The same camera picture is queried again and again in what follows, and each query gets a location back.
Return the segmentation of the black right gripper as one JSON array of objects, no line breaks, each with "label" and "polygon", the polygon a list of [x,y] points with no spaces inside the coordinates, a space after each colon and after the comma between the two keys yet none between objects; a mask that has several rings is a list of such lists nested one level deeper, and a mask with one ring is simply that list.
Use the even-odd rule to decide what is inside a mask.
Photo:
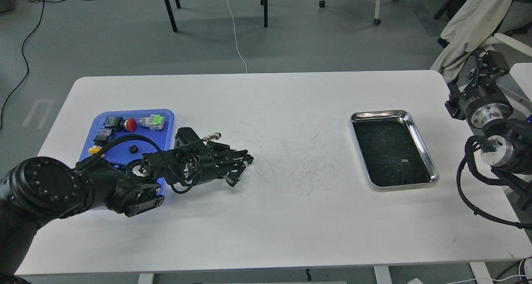
[{"label": "black right gripper", "polygon": [[447,83],[450,94],[445,108],[453,119],[466,119],[471,127],[482,129],[491,121],[507,119],[513,113],[507,97],[496,85],[498,78],[510,72],[510,67],[498,51],[477,49],[473,55],[476,62],[470,73],[470,85],[462,92],[456,82]]}]

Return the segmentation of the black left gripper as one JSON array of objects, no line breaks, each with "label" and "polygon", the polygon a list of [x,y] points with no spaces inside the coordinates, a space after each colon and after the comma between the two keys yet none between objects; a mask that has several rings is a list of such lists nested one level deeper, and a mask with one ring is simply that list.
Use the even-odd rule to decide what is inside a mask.
[{"label": "black left gripper", "polygon": [[224,179],[234,187],[254,157],[247,150],[232,149],[226,144],[189,145],[185,147],[192,159],[192,174],[186,179],[186,186],[193,187],[214,179]]}]

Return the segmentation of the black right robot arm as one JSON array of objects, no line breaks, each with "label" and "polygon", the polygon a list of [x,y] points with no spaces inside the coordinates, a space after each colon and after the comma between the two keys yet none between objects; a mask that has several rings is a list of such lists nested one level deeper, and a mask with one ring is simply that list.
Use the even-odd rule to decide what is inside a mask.
[{"label": "black right robot arm", "polygon": [[464,144],[464,158],[456,174],[458,194],[475,215],[530,230],[530,223],[507,221],[481,210],[461,187],[462,171],[467,167],[484,184],[511,188],[519,196],[520,209],[531,212],[531,181],[519,178],[532,171],[531,119],[512,118],[513,107],[496,83],[510,71],[502,53],[477,49],[472,55],[475,66],[467,85],[459,89],[457,80],[451,81],[447,85],[449,99],[445,102],[453,119],[467,121],[470,127],[481,130],[480,136],[471,136]]}]

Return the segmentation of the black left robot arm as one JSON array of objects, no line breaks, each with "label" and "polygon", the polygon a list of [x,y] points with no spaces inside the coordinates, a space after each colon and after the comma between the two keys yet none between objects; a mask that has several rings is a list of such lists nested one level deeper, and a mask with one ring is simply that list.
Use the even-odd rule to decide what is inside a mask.
[{"label": "black left robot arm", "polygon": [[[46,156],[24,160],[1,179],[1,282],[24,284],[15,275],[38,230],[56,219],[69,218],[106,207],[133,217],[153,210],[165,200],[159,179],[177,194],[215,179],[236,185],[254,161],[247,150],[219,143],[220,133],[200,138],[190,127],[181,127],[174,148],[162,150],[154,141],[128,134],[106,144],[97,153],[70,168]],[[140,159],[123,165],[103,156],[129,141],[143,141],[155,148]]]}]

